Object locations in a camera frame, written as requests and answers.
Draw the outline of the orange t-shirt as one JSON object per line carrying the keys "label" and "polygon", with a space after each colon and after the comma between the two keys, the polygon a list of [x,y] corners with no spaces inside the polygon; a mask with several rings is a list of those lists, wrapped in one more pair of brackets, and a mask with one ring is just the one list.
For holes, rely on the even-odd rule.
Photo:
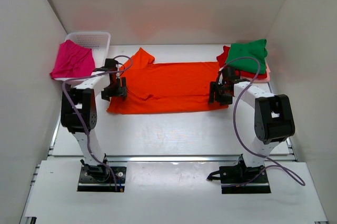
{"label": "orange t-shirt", "polygon": [[107,108],[114,114],[202,112],[227,108],[209,104],[210,82],[217,77],[217,62],[156,63],[140,48],[121,68],[127,97],[112,97]]}

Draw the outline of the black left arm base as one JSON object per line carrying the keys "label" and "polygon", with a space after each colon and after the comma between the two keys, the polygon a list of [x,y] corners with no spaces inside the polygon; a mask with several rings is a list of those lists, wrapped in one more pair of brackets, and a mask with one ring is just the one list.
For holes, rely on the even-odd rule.
{"label": "black left arm base", "polygon": [[82,163],[78,179],[77,191],[79,192],[124,192],[127,167],[110,166],[111,171],[102,165],[90,166]]}

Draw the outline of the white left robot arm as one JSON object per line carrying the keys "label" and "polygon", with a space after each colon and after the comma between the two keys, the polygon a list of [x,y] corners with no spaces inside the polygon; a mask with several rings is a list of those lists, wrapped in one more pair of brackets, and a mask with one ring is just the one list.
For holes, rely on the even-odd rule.
{"label": "white left robot arm", "polygon": [[61,124],[80,146],[82,165],[92,169],[92,175],[99,181],[110,176],[110,167],[95,133],[96,97],[106,101],[115,96],[126,98],[126,79],[121,74],[132,65],[132,61],[123,66],[116,58],[106,59],[104,66],[95,69],[90,76],[70,78],[62,84]]}

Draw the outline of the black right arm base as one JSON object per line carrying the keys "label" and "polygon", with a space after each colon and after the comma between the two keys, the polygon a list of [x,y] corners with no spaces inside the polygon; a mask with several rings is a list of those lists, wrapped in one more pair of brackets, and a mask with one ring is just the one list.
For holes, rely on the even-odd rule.
{"label": "black right arm base", "polygon": [[236,165],[220,166],[211,172],[207,181],[220,181],[222,194],[268,194],[271,193],[265,167],[247,167],[243,161]]}

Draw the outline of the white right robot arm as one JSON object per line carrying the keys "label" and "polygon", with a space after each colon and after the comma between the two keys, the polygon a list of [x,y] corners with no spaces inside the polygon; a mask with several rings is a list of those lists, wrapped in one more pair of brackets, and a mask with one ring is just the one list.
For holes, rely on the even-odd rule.
{"label": "white right robot arm", "polygon": [[[240,101],[254,109],[255,138],[247,147],[240,138],[236,125],[237,106]],[[295,133],[289,97],[275,95],[253,85],[252,81],[241,79],[235,69],[222,67],[215,81],[210,83],[209,104],[234,104],[233,126],[236,137],[244,148],[244,164],[236,168],[236,177],[248,182],[255,176],[254,168],[264,165],[272,150]]]}

